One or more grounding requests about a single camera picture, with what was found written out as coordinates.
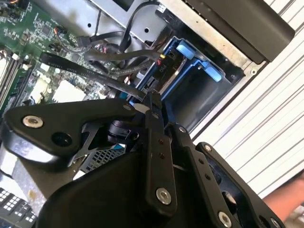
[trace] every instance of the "bolt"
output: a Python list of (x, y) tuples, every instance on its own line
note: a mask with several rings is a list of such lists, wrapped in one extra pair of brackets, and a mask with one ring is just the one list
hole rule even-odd
[(180, 130), (181, 132), (183, 132), (183, 133), (186, 133), (186, 130), (185, 130), (185, 128), (183, 128), (183, 127), (179, 127), (179, 130)]
[(206, 149), (206, 151), (210, 152), (211, 151), (211, 147), (209, 147), (208, 145), (204, 145), (204, 148)]
[(123, 107), (124, 107), (124, 109), (126, 109), (128, 111), (131, 111), (131, 107), (130, 106), (128, 106), (128, 105), (125, 104)]
[(171, 195), (165, 188), (157, 189), (156, 197), (164, 205), (169, 205), (171, 203)]
[(158, 115), (157, 115), (156, 113), (152, 113), (152, 115), (153, 115), (156, 119), (159, 118)]
[(280, 224), (274, 218), (271, 218), (271, 221), (276, 228), (281, 228)]
[(225, 227), (227, 227), (227, 228), (231, 228), (232, 227), (232, 223), (231, 223), (230, 218), (224, 212), (220, 211), (218, 213), (218, 218), (221, 221), (221, 223), (223, 223), (223, 225)]
[(24, 117), (22, 122), (29, 128), (40, 128), (43, 126), (42, 119), (34, 115), (28, 115)]

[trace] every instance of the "black bracket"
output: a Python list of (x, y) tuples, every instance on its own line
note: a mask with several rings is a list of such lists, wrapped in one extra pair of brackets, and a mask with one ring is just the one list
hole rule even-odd
[(85, 123), (130, 120), (135, 114), (122, 99), (17, 107), (4, 115), (0, 137), (3, 146), (16, 156), (68, 167), (81, 147)]

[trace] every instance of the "wire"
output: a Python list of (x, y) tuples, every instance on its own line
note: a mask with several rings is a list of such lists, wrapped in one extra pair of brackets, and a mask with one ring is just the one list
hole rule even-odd
[(105, 54), (97, 52), (96, 50), (89, 50), (84, 54), (84, 60), (86, 61), (122, 61), (139, 56), (145, 56), (153, 61), (157, 62), (159, 58), (165, 58), (164, 55), (153, 50), (138, 50), (121, 54)]
[(13, 1), (1, 1), (0, 0), (0, 3), (6, 3), (6, 4), (15, 4), (15, 3), (17, 3), (17, 2), (19, 2), (19, 0), (13, 0)]
[(99, 83), (109, 86), (111, 88), (118, 89), (122, 92), (125, 92), (127, 94), (134, 96), (135, 98), (137, 98), (141, 101), (145, 97), (145, 93), (136, 88), (133, 88), (129, 85), (126, 85), (123, 82), (119, 82), (119, 81), (117, 81), (113, 78), (107, 77), (105, 75), (101, 75), (93, 70), (84, 68), (83, 66), (73, 63), (72, 61), (62, 58), (60, 56), (57, 56), (57, 55), (54, 55), (51, 53), (47, 53), (47, 52), (42, 52), (39, 60), (40, 60), (40, 62), (47, 64), (51, 67), (56, 67), (61, 70), (72, 72), (72, 73), (80, 75), (82, 77), (98, 81)]
[(97, 22), (96, 22), (96, 27), (95, 27), (95, 36), (97, 35), (97, 32), (98, 32), (100, 16), (101, 16), (101, 9), (99, 10), (98, 16), (97, 16)]
[(57, 40), (59, 41), (60, 45), (62, 46), (62, 48), (67, 51), (67, 52), (70, 52), (70, 53), (74, 53), (74, 54), (83, 54), (85, 52), (87, 52), (91, 46), (88, 46), (82, 50), (79, 50), (79, 51), (75, 51), (75, 50), (71, 50), (70, 48), (68, 48), (61, 40), (60, 36), (59, 36), (59, 33), (58, 33), (58, 30), (57, 28), (54, 28), (54, 33), (55, 33), (55, 36), (57, 38)]
[[(90, 41), (92, 43), (92, 45), (96, 45), (99, 44), (101, 40), (104, 39), (108, 39), (108, 38), (113, 38), (113, 37), (121, 37), (124, 35), (123, 31), (117, 31), (117, 32), (108, 32), (108, 33), (104, 33), (98, 36), (92, 36), (90, 38)], [(132, 39), (131, 36), (128, 36), (128, 41), (127, 41), (127, 48), (131, 45)]]
[(130, 75), (134, 72), (140, 71), (145, 68), (149, 68), (153, 64), (152, 60), (146, 61), (144, 63), (141, 63), (140, 65), (128, 67), (126, 69), (117, 69), (117, 70), (111, 70), (109, 73), (109, 76), (123, 76), (123, 75)]
[(124, 31), (124, 35), (123, 35), (123, 38), (122, 38), (122, 41), (119, 45), (119, 51), (120, 52), (125, 52), (125, 50), (127, 49), (127, 41), (128, 41), (128, 37), (130, 35), (130, 32), (131, 32), (131, 28), (132, 28), (132, 25), (133, 25), (133, 19), (135, 17), (135, 14), (143, 7), (145, 6), (150, 6), (150, 5), (156, 5), (158, 6), (159, 3), (158, 2), (155, 2), (155, 1), (148, 1), (148, 2), (144, 2), (142, 4), (140, 4), (136, 9), (135, 11), (133, 12), (132, 16), (130, 17), (129, 21), (128, 21), (128, 24), (125, 28), (125, 31)]

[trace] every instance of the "connector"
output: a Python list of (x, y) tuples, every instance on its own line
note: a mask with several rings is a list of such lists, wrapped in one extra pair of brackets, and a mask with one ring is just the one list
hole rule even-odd
[(87, 47), (91, 44), (90, 37), (77, 37), (77, 44), (79, 47)]

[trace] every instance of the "black panel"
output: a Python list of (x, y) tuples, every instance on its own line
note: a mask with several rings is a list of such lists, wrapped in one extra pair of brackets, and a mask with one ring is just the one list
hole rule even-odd
[(263, 0), (187, 0), (187, 4), (256, 63), (273, 61), (295, 31)]

